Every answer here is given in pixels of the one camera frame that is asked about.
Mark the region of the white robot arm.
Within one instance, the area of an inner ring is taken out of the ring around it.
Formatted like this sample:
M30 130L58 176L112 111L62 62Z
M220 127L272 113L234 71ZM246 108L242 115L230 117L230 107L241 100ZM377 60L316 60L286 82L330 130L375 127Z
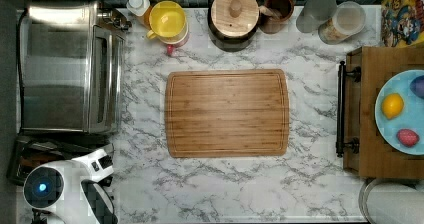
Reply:
M118 224L112 200L100 184L113 172L104 149L48 162L27 176L23 196L31 208L50 212L64 224Z

